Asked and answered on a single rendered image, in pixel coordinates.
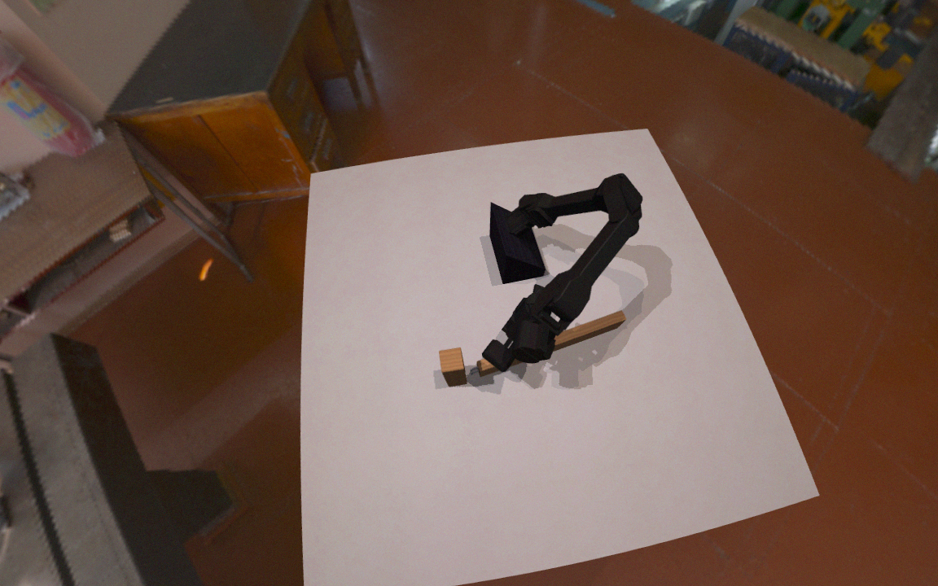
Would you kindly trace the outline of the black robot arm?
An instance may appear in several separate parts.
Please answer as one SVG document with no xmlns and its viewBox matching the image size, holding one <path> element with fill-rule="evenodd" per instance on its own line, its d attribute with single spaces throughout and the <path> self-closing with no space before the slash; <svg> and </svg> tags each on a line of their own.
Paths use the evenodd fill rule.
<svg viewBox="0 0 938 586">
<path fill-rule="evenodd" d="M 555 348 L 555 336 L 589 303 L 591 287 L 616 253 L 639 231 L 642 218 L 642 196 L 624 173 L 603 179 L 598 188 L 579 190 L 568 195 L 547 193 L 524 195 L 511 214 L 503 214 L 510 234 L 523 238 L 536 225 L 538 229 L 552 226 L 557 216 L 602 211 L 609 214 L 583 256 L 567 271 L 557 274 L 545 288 L 535 283 L 533 293 L 516 312 L 516 337 L 511 355 L 519 362 L 538 363 L 549 360 Z M 550 315 L 561 318 L 555 321 Z"/>
</svg>

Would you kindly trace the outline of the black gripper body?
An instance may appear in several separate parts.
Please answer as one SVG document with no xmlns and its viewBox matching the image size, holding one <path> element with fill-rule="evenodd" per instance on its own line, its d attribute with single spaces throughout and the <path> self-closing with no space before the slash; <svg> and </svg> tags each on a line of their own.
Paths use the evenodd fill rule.
<svg viewBox="0 0 938 586">
<path fill-rule="evenodd" d="M 483 358 L 502 372 L 506 372 L 510 368 L 511 363 L 516 359 L 516 357 L 511 355 L 511 349 L 513 349 L 516 337 L 517 324 L 519 324 L 519 322 L 515 313 L 511 315 L 511 318 L 502 329 L 505 331 L 506 336 L 509 337 L 505 345 L 493 339 L 483 351 Z M 513 341 L 513 343 L 511 343 L 511 341 Z M 510 345 L 511 347 L 509 348 Z"/>
</svg>

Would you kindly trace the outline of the dark brown wooden post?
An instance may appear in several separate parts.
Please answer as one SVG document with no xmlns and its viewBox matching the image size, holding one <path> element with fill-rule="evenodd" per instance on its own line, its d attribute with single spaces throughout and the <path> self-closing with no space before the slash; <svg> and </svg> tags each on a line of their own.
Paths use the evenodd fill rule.
<svg viewBox="0 0 938 586">
<path fill-rule="evenodd" d="M 441 372 L 449 387 L 464 385 L 467 376 L 461 348 L 439 350 Z"/>
</svg>

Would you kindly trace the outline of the brown wooden board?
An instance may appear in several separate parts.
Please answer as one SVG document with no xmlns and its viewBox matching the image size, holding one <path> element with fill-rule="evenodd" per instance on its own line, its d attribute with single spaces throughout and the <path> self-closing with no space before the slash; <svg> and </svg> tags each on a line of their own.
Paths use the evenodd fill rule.
<svg viewBox="0 0 938 586">
<path fill-rule="evenodd" d="M 585 339 L 599 336 L 603 333 L 606 333 L 606 331 L 618 329 L 620 324 L 626 320 L 628 320 L 628 318 L 626 318 L 626 316 L 623 314 L 623 311 L 620 310 L 613 314 L 597 318 L 593 321 L 589 321 L 584 324 L 578 324 L 578 326 L 573 327 L 572 329 L 562 331 L 561 335 L 555 336 L 557 341 L 555 341 L 554 350 L 568 348 L 570 345 L 584 341 Z M 554 352 L 554 350 L 552 350 L 552 352 Z M 472 371 L 471 374 L 474 374 L 474 372 L 479 372 L 480 376 L 485 376 L 487 374 L 491 374 L 492 372 L 499 371 L 497 367 L 492 365 L 490 362 L 487 362 L 485 359 L 476 363 L 477 366 L 471 368 L 470 370 Z"/>
</svg>

